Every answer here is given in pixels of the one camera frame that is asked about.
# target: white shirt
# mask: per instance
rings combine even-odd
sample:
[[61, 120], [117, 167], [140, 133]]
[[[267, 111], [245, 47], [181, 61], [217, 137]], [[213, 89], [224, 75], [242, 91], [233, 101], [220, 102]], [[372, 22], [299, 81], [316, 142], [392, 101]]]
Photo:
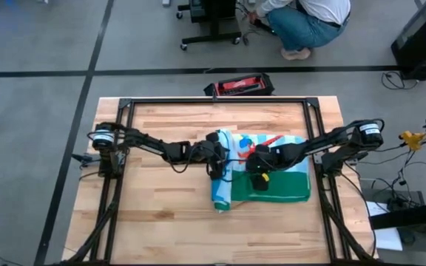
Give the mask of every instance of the white shirt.
[[[266, 16], [276, 8], [284, 7], [293, 0], [266, 0], [256, 9], [259, 17]], [[303, 9], [322, 21], [343, 24], [351, 10], [350, 0], [300, 0]]]

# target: white paper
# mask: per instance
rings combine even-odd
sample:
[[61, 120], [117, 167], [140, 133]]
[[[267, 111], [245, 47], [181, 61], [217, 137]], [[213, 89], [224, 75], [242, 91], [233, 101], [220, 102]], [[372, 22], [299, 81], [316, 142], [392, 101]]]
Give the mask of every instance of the white paper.
[[[382, 208], [380, 208], [377, 204], [378, 203], [375, 202], [366, 202], [371, 216], [385, 214], [385, 211], [382, 210], [382, 208], [386, 210], [388, 209], [388, 205], [385, 203], [379, 203], [379, 206]], [[378, 248], [402, 251], [402, 242], [400, 241], [397, 228], [379, 229], [374, 232], [376, 233], [376, 246]]]

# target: jeans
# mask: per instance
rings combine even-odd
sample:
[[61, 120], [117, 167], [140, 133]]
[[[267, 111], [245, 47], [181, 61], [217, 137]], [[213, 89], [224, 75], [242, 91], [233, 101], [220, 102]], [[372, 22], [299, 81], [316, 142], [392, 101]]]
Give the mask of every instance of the jeans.
[[338, 37], [346, 27], [348, 19], [338, 28], [310, 16], [297, 2], [297, 9], [282, 7], [267, 15], [271, 28], [279, 36], [287, 51], [321, 47]]

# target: wooden tabletop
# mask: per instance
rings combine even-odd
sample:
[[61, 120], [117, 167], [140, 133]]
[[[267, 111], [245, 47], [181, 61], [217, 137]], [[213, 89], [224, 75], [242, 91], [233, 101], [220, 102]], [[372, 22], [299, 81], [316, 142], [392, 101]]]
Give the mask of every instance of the wooden tabletop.
[[[342, 126], [337, 98], [318, 98], [325, 130]], [[117, 107], [118, 98], [100, 98], [94, 125], [115, 121]], [[303, 110], [296, 103], [136, 104], [132, 126], [167, 142], [199, 141], [216, 129], [307, 138]], [[97, 170], [93, 166], [82, 174]], [[218, 214], [210, 199], [211, 183], [204, 166], [192, 165], [185, 173], [176, 174], [160, 157], [131, 149], [111, 263], [327, 263], [312, 167], [310, 173], [311, 197], [307, 202], [244, 202]], [[359, 186], [355, 173], [346, 167], [343, 173]], [[80, 181], [64, 259], [74, 254], [93, 229], [102, 185], [96, 175]], [[346, 226], [371, 252], [373, 236], [364, 202], [342, 177], [337, 177], [337, 185]], [[104, 250], [103, 240], [100, 250]]]

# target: yellow clamp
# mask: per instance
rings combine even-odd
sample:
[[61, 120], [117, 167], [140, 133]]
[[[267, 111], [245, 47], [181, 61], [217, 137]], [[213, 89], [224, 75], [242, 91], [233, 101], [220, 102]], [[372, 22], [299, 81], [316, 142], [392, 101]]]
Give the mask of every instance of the yellow clamp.
[[266, 173], [262, 174], [262, 176], [263, 176], [263, 179], [264, 179], [266, 182], [269, 182], [269, 176], [268, 176]]
[[418, 151], [422, 148], [422, 141], [426, 139], [425, 133], [412, 133], [406, 131], [399, 135], [401, 140], [404, 140], [411, 151]]

